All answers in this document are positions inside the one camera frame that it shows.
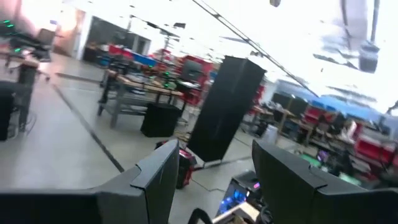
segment cable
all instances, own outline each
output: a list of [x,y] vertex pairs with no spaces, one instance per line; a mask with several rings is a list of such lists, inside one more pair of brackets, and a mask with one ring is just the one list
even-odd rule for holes
[[207,192],[215,192],[215,191],[219,191],[219,192],[223,192],[223,193],[226,192],[225,190],[221,190],[221,189],[219,189],[219,188],[216,188],[216,189],[208,189],[207,187],[203,186],[202,184],[200,184],[199,182],[195,181],[194,179],[192,179],[192,182],[198,184],[201,188],[205,189]]

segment gray floor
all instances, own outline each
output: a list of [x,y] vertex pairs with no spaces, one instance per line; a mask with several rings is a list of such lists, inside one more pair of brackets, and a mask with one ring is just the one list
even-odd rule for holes
[[[77,108],[125,169],[149,155],[155,143],[163,140],[141,134],[142,117],[121,116],[116,128],[110,129],[110,116],[96,115],[101,93],[97,84],[54,75],[61,72],[100,80],[102,71],[60,55],[53,55],[53,59],[51,64],[40,67],[51,75],[51,81],[46,83],[43,77],[37,80],[31,104],[32,118],[37,117],[33,130],[29,135],[0,143],[1,188],[84,189],[118,175],[118,170],[52,85]],[[226,190],[231,177],[252,169],[251,159],[239,160],[250,156],[251,141],[252,137],[238,131],[224,158],[225,161],[238,159],[236,162],[193,173],[191,184],[175,192],[170,223],[187,223],[197,207],[211,216],[216,214],[224,194],[222,190]],[[283,148],[295,147],[293,142],[283,138],[278,144]]]

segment concrete floor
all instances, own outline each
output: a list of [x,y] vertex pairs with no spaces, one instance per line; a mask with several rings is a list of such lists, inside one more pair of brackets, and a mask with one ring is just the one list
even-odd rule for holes
[[[107,113],[101,117],[96,115],[101,94],[97,84],[55,75],[61,72],[100,80],[102,71],[60,55],[53,55],[53,60],[40,67],[50,74],[51,81],[46,83],[43,77],[37,80],[31,104],[32,114],[37,117],[33,130],[29,135],[0,142],[0,188],[85,189],[118,175],[117,168],[90,136],[84,123],[94,130],[124,169],[134,166],[154,150],[156,142],[164,140],[141,134],[142,117],[120,116],[116,128],[110,129],[110,116]],[[77,111],[73,112],[67,106],[54,85]],[[225,161],[238,161],[196,171],[190,185],[176,190],[170,223],[187,223],[192,210],[197,207],[211,217],[215,216],[231,177],[253,168],[251,159],[239,161],[239,158],[251,155],[252,139],[238,131],[224,157]],[[295,147],[284,138],[278,145]]]

